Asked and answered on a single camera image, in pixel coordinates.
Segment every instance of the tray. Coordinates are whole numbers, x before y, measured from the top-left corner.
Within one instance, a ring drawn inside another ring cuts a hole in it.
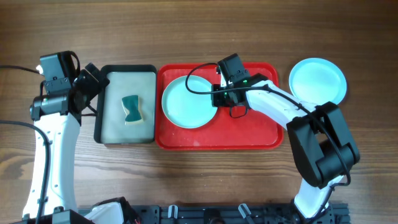
[[[162,95],[174,79],[187,75],[200,64],[164,65],[157,76],[155,106],[155,141],[163,149],[228,150],[228,149],[273,149],[283,140],[283,128],[267,116],[249,110],[242,118],[231,118],[229,108],[218,108],[215,117],[200,128],[184,129],[172,124],[162,111]],[[246,62],[251,75],[261,73],[278,85],[277,72],[268,63]],[[197,70],[193,75],[206,78],[210,83],[220,84],[220,75],[215,66]]]
[[[98,95],[94,140],[102,144],[154,141],[156,68],[153,65],[106,65],[101,69],[110,84]],[[138,95],[143,122],[125,125],[121,99]]]

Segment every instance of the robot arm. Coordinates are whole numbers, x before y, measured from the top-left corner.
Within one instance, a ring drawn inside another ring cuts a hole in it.
[[[77,69],[73,65],[72,56],[78,62]],[[109,80],[92,63],[80,70],[80,63],[73,52],[42,56],[40,62],[45,77],[43,86],[46,95],[40,93],[34,99],[30,106],[30,116],[34,125],[47,135],[50,152],[46,155],[44,140],[36,132],[34,173],[22,214],[24,220],[37,217],[42,187],[45,195],[40,216],[64,210],[77,212],[73,170],[81,111],[90,108],[90,101],[109,84]],[[47,156],[48,179],[47,184],[42,185]]]
[[[310,219],[317,215],[324,204],[327,208],[331,186],[341,181],[344,175],[342,162],[333,150],[331,141],[337,145],[348,170],[359,161],[358,148],[340,109],[330,102],[318,106],[297,99],[261,74],[250,76],[237,54],[219,61],[218,73],[221,75],[221,84],[213,85],[213,91],[228,88],[232,91],[228,94],[214,93],[213,106],[245,106],[265,114],[287,130],[296,167],[303,177],[300,191],[294,198],[299,214],[304,219]],[[323,123],[332,139],[318,142],[316,135],[321,130],[311,117]]]

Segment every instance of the sponge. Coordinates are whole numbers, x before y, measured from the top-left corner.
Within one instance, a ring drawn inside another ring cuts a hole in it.
[[[126,119],[124,120],[125,125],[138,124],[144,121],[139,97],[137,95],[123,97],[122,106],[126,113]]]

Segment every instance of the light blue plate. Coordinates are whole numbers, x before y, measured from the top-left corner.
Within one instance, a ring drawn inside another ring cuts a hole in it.
[[[308,58],[294,66],[289,76],[293,95],[301,100],[322,105],[340,103],[347,92],[343,72],[328,60]]]
[[[211,95],[191,93],[185,87],[187,76],[172,81],[163,92],[162,109],[167,119],[181,128],[199,128],[209,122],[217,112],[211,105]],[[188,86],[194,91],[211,91],[211,83],[191,75]]]

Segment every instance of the wood grain surface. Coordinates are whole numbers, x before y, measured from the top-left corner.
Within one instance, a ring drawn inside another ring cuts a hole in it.
[[[63,50],[83,65],[158,69],[237,52],[275,66],[284,90],[300,60],[331,60],[348,82],[340,106],[361,153],[352,184],[331,200],[349,203],[353,223],[398,223],[398,1],[0,1],[0,64],[34,68]],[[42,79],[2,70],[0,119],[31,123]],[[146,205],[289,202],[300,187],[287,137],[273,151],[170,152],[97,144],[94,122],[83,118],[76,145],[79,207],[120,196]],[[32,130],[0,126],[1,223],[21,219],[34,150]]]

